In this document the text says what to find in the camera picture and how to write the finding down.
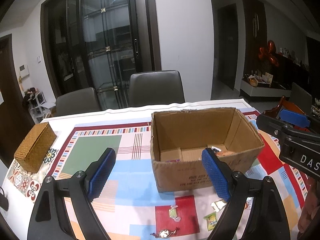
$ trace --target blue gripper pad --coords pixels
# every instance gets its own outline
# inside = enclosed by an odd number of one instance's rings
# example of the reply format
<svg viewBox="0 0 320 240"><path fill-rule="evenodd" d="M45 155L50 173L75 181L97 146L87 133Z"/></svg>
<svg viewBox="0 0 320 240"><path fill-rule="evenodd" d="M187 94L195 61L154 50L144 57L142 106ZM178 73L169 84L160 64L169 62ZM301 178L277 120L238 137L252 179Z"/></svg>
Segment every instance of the blue gripper pad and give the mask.
<svg viewBox="0 0 320 240"><path fill-rule="evenodd" d="M287 109L281 110L280 119L285 122L297 125L301 128L306 128L310 126L310 121L308 120L308 117L306 115L298 114Z"/></svg>
<svg viewBox="0 0 320 240"><path fill-rule="evenodd" d="M90 202L99 197L109 175L116 163L116 152L107 148L99 160L92 162L85 173L84 186Z"/></svg>
<svg viewBox="0 0 320 240"><path fill-rule="evenodd" d="M222 174L221 170L207 149L202 151L201 159L202 165L207 171L218 197L222 198L225 202L228 202L231 197L229 193L228 181Z"/></svg>

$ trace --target red square pattern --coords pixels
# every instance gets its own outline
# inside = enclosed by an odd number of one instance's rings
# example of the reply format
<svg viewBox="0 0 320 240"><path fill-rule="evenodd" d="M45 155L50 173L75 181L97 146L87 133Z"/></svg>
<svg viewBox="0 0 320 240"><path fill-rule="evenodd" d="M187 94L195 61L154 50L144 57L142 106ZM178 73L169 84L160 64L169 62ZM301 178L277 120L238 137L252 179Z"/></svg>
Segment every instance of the red square pattern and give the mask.
<svg viewBox="0 0 320 240"><path fill-rule="evenodd" d="M185 196L175 198L177 215L181 217L180 222L175 222L169 217L170 206L156 207L156 231L163 229L175 230L180 228L176 236L185 236L200 232L196 204L194 196Z"/></svg>
<svg viewBox="0 0 320 240"><path fill-rule="evenodd" d="M270 145L267 143L267 141L264 139L262 135L260 135L262 138L265 147L262 149L260 154L258 155L258 160L262 167L265 169L267 174L271 174L275 172L276 170L280 169L283 164L279 160L279 158L275 155L273 150L271 149Z"/></svg>

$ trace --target patterned tablecloth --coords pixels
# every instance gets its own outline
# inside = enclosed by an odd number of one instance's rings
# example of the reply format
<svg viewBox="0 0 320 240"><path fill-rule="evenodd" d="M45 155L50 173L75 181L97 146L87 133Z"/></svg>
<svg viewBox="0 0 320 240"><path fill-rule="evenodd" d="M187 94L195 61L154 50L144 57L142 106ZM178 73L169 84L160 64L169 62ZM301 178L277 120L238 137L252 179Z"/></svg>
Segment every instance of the patterned tablecloth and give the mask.
<svg viewBox="0 0 320 240"><path fill-rule="evenodd" d="M253 125L259 113L244 113ZM130 121L118 125L75 126L61 149L55 144L46 155L38 173L26 172L14 161L7 178L30 201L36 200L44 177L71 177L86 170L107 147L116 150L116 164L99 198L92 202L102 225L110 237L122 239L154 239L151 233L162 229L180 230L176 239L204 239L210 232L204 217L213 213L213 201L219 200L213 187L193 191L158 193L150 159L150 120ZM287 213L292 239L297 236L297 223L308 192L306 175L281 162L278 140L259 131L266 146L246 172L246 176L263 179L271 176L281 195ZM68 215L78 239L84 239L69 198L65 198ZM169 218L171 205L177 205L180 222ZM244 210L234 239L240 239L250 210Z"/></svg>

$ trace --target red balloon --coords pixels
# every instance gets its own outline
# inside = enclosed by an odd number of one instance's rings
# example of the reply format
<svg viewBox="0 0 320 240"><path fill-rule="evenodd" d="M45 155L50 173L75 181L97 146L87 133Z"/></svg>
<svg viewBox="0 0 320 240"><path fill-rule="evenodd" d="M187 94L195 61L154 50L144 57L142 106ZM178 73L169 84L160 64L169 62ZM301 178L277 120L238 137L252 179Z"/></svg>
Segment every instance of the red balloon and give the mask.
<svg viewBox="0 0 320 240"><path fill-rule="evenodd" d="M264 57L266 57L267 55L268 55L267 49L264 48L264 47L260 47L260 48L259 48L259 54L258 54L259 59L260 59L260 60L263 60Z"/></svg>
<svg viewBox="0 0 320 240"><path fill-rule="evenodd" d="M268 41L268 52L271 54L276 53L276 45L273 41Z"/></svg>
<svg viewBox="0 0 320 240"><path fill-rule="evenodd" d="M272 65L275 65L276 67L279 67L279 61L278 61L278 59L277 59L275 56L270 55L270 56L269 56L269 61L270 61L270 63L271 63Z"/></svg>

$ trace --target glass door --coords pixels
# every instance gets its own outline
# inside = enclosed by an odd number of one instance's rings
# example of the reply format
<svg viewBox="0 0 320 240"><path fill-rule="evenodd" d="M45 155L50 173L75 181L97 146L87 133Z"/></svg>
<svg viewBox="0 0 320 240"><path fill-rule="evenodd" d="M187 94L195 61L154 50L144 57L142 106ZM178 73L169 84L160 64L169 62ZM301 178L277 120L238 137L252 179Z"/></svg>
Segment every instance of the glass door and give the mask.
<svg viewBox="0 0 320 240"><path fill-rule="evenodd" d="M81 0L86 55L104 109L128 107L129 79L139 60L130 9L129 0Z"/></svg>
<svg viewBox="0 0 320 240"><path fill-rule="evenodd" d="M70 53L70 64L73 66L79 89L90 87L92 83L90 73L86 74L82 60L81 47L78 36L76 0L66 0L67 39Z"/></svg>
<svg viewBox="0 0 320 240"><path fill-rule="evenodd" d="M53 70L61 93L66 94L78 89L78 81L68 44L66 0L54 3L50 10L49 41Z"/></svg>

